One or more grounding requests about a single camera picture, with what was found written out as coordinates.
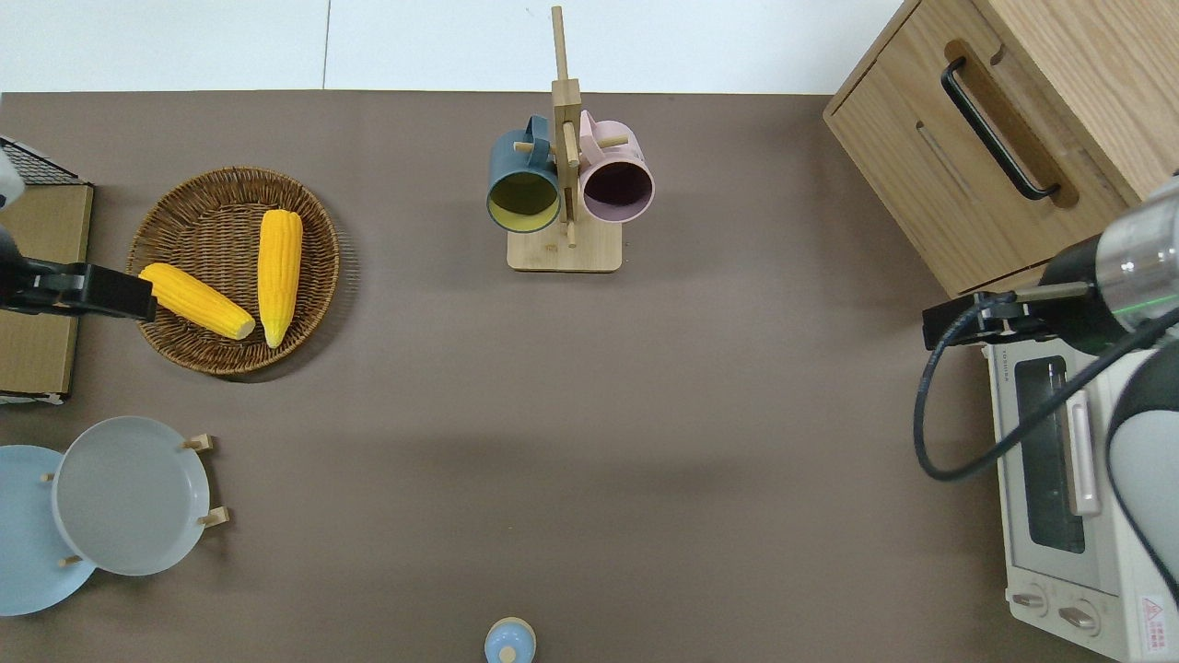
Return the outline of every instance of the wicker basket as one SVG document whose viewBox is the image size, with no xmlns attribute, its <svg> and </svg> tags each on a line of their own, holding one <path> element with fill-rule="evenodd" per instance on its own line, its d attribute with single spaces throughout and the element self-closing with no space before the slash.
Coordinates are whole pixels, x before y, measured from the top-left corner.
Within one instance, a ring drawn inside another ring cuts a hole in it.
<svg viewBox="0 0 1179 663">
<path fill-rule="evenodd" d="M 166 262 L 204 281 L 258 320 L 258 232 L 266 210 L 303 218 L 303 256 L 295 319 L 278 348 L 270 349 L 262 324 L 233 341 L 158 307 L 156 321 L 140 323 L 159 354 L 192 370 L 242 375 L 289 355 L 328 311 L 340 280 L 340 243 L 320 201 L 285 175 L 258 168 L 228 168 L 197 176 L 160 198 L 131 243 L 127 271 Z"/>
</svg>

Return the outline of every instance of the plate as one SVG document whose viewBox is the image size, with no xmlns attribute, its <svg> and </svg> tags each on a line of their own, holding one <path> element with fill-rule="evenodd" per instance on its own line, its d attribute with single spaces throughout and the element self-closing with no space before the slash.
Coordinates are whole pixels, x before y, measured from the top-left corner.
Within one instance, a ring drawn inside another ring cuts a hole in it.
<svg viewBox="0 0 1179 663">
<path fill-rule="evenodd" d="M 295 317 L 271 349 L 258 317 L 258 235 L 266 210 L 303 219 Z M 233 341 L 159 307 L 139 324 L 147 342 L 170 361 L 211 375 L 243 375 L 295 352 L 328 311 L 340 280 L 340 241 L 327 210 L 305 186 L 259 168 L 226 168 L 199 175 L 165 195 L 131 242 L 127 273 L 153 263 L 174 265 L 244 308 L 258 322 Z"/>
<path fill-rule="evenodd" d="M 75 553 L 123 576 L 158 573 L 197 545 L 209 478 L 184 436 L 143 416 L 91 426 L 53 479 L 58 531 Z"/>
<path fill-rule="evenodd" d="M 41 474 L 57 472 L 60 462 L 53 449 L 0 447 L 0 617 L 55 605 L 94 572 L 86 560 L 58 565 L 73 551 L 54 525 L 53 486 Z"/>
</svg>

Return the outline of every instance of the corn cob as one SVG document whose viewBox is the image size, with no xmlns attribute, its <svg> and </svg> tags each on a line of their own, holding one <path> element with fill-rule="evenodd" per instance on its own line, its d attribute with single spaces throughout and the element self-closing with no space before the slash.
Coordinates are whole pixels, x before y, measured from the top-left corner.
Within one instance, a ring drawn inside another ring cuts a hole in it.
<svg viewBox="0 0 1179 663">
<path fill-rule="evenodd" d="M 253 332 L 253 317 L 245 309 L 184 270 L 153 262 L 139 278 L 151 281 L 151 294 L 160 306 L 210 332 L 235 341 Z"/>
<path fill-rule="evenodd" d="M 262 215 L 258 242 L 258 319 L 266 344 L 277 348 L 295 317 L 298 269 L 303 252 L 303 219 L 286 210 Z"/>
</svg>

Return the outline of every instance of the cabinet drawer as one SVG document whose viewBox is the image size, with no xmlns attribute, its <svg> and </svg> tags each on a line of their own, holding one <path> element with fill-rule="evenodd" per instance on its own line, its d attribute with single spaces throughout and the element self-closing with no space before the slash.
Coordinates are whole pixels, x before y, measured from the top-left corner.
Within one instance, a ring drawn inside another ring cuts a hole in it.
<svg viewBox="0 0 1179 663">
<path fill-rule="evenodd" d="M 1020 50 L 966 0 L 923 0 L 828 123 L 947 293 L 1010 280 L 1101 232 L 1127 202 L 1042 92 Z M 1013 185 L 943 87 L 953 80 L 1050 197 Z"/>
<path fill-rule="evenodd" d="M 1179 168 L 1179 2 L 974 0 L 1132 205 Z"/>
</svg>

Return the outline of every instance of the oven window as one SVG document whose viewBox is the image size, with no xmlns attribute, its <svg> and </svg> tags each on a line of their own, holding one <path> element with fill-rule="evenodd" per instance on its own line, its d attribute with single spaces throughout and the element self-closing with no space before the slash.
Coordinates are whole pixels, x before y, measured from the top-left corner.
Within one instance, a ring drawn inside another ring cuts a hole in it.
<svg viewBox="0 0 1179 663">
<path fill-rule="evenodd" d="M 1015 365 L 1015 396 L 1020 421 L 1065 383 L 1065 360 L 1050 356 Z M 1065 468 L 1065 424 L 1061 411 L 1033 428 L 1020 447 L 1032 540 L 1062 550 L 1085 552 L 1085 525 L 1068 508 Z"/>
</svg>

